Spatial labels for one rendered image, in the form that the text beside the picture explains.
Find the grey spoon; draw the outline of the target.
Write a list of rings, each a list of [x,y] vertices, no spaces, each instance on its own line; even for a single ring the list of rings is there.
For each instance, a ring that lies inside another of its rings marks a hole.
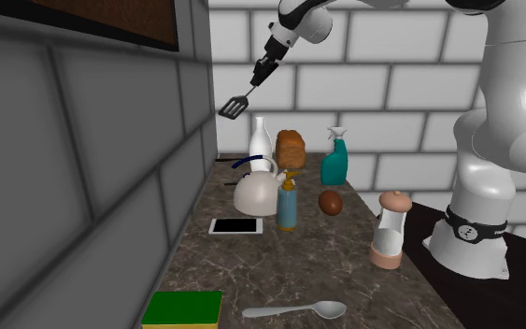
[[[333,320],[342,316],[346,312],[347,306],[336,301],[319,301],[304,306],[246,308],[242,311],[242,316],[246,318],[258,318],[307,309],[313,310],[323,319]]]

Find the blue soap dispenser bottle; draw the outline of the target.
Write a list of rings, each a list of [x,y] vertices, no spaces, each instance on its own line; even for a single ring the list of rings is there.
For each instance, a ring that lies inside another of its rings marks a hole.
[[[297,220],[297,191],[293,176],[299,175],[297,171],[285,173],[285,180],[277,189],[277,228],[281,231],[292,231]]]

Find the brown bread loaf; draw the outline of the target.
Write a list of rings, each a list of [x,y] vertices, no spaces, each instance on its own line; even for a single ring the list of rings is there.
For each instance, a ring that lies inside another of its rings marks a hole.
[[[277,165],[286,169],[304,168],[306,143],[295,130],[281,130],[276,142]]]

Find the white vase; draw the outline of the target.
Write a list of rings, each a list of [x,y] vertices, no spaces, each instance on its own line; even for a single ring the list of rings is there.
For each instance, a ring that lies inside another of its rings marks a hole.
[[[265,127],[265,117],[255,118],[255,129],[249,142],[249,155],[272,156],[271,138]],[[270,171],[272,164],[265,159],[249,162],[252,171]]]

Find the brown egg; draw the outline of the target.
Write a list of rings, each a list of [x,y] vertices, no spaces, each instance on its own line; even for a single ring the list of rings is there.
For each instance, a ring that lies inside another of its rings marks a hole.
[[[336,216],[343,209],[341,196],[331,190],[326,190],[319,195],[318,204],[320,210],[329,216]]]

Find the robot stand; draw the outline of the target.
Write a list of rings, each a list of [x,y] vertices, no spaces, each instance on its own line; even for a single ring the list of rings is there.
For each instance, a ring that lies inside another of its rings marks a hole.
[[[404,252],[465,329],[526,329],[526,238],[505,234],[508,280],[469,279],[444,268],[422,245],[443,216],[415,203],[405,220]]]

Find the pink and white grinder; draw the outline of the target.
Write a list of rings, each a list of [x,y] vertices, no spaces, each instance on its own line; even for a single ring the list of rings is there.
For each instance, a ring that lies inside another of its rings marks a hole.
[[[401,264],[405,218],[412,208],[412,199],[400,191],[387,191],[378,201],[381,211],[370,245],[369,260],[380,268],[393,270]]]

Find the black slotted spatula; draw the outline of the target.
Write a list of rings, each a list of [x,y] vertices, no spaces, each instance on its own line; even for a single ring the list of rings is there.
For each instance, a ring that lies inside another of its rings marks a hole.
[[[256,86],[252,86],[246,94],[231,97],[226,104],[221,107],[218,114],[224,118],[235,120],[249,107],[249,95],[255,89]]]

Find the green and yellow sponge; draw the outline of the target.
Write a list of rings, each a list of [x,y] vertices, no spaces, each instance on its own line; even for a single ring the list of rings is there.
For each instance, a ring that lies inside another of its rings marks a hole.
[[[219,329],[222,291],[156,292],[141,329]]]

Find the white tablet with black screen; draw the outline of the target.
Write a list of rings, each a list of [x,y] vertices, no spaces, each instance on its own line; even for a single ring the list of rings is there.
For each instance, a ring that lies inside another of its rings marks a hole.
[[[262,232],[262,218],[213,219],[208,229],[210,235],[256,235]]]

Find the teal spray bottle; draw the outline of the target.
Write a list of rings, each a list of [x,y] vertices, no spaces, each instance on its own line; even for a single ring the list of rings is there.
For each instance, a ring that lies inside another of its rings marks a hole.
[[[321,162],[320,181],[323,185],[344,185],[348,173],[348,151],[343,135],[347,129],[333,126],[328,130],[334,139],[334,149]]]

